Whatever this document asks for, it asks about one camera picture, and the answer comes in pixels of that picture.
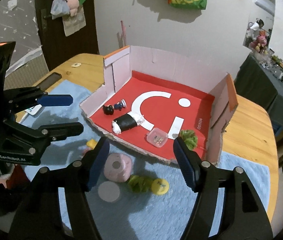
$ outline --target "smartphone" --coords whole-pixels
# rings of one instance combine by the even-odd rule
[[[46,91],[49,87],[51,87],[61,78],[62,78],[61,74],[57,72],[53,72],[47,78],[45,78],[42,82],[40,82],[37,86],[39,86],[42,91]]]

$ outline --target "yellow lid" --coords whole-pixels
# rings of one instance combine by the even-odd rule
[[[151,191],[156,195],[166,194],[169,190],[169,183],[165,179],[155,179],[151,185]]]
[[[86,143],[86,145],[87,145],[88,147],[91,147],[91,149],[94,150],[94,148],[95,148],[96,145],[97,145],[97,141],[95,141],[94,139],[91,139],[91,140],[89,140],[89,141]]]

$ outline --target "white letter logo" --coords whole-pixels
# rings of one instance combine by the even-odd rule
[[[165,98],[170,98],[171,94],[170,93],[167,93],[167,92],[162,92],[162,91],[150,91],[150,92],[146,92],[146,93],[143,93],[141,94],[139,97],[137,97],[133,104],[132,104],[132,111],[137,113],[137,114],[140,114],[142,115],[141,113],[141,105],[142,103],[150,98],[150,97],[165,97]],[[190,101],[186,98],[182,98],[179,100],[178,102],[181,106],[183,107],[188,107],[190,106]],[[168,138],[170,139],[175,139],[180,130],[181,130],[181,127],[182,127],[182,124],[184,122],[184,119],[183,118],[180,118],[180,117],[175,117],[171,127],[170,127],[170,130],[168,132]],[[151,131],[153,128],[154,128],[154,124],[148,122],[146,119],[145,119],[145,122],[141,124],[142,127],[144,127],[145,129]]]

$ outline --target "red paper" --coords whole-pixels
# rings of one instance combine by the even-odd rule
[[[105,105],[114,105],[124,99],[127,108],[115,110],[113,115],[105,115],[102,108],[91,116],[93,122],[104,130],[112,132],[112,121],[131,111],[134,100],[141,94],[149,91],[162,91],[170,93],[170,98],[151,97],[143,101],[140,110],[144,118],[166,133],[169,132],[175,117],[183,118],[182,129],[192,129],[198,136],[196,151],[203,158],[209,130],[211,106],[214,96],[185,85],[155,78],[146,74],[133,71],[132,78],[108,101]],[[189,107],[179,105],[179,99],[186,98],[190,101]],[[146,141],[149,130],[142,126],[124,131],[117,137],[151,152],[159,157],[174,160],[172,144],[173,139],[168,139],[166,144],[157,148]]]

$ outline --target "small figurine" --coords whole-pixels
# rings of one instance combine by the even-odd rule
[[[114,109],[115,110],[119,110],[119,111],[121,111],[122,110],[122,108],[126,108],[126,102],[125,102],[125,100],[121,100],[120,102],[118,102],[117,104],[114,104]]]
[[[108,106],[103,105],[103,112],[106,115],[113,115],[114,114],[114,108],[113,108],[112,105],[108,105]]]

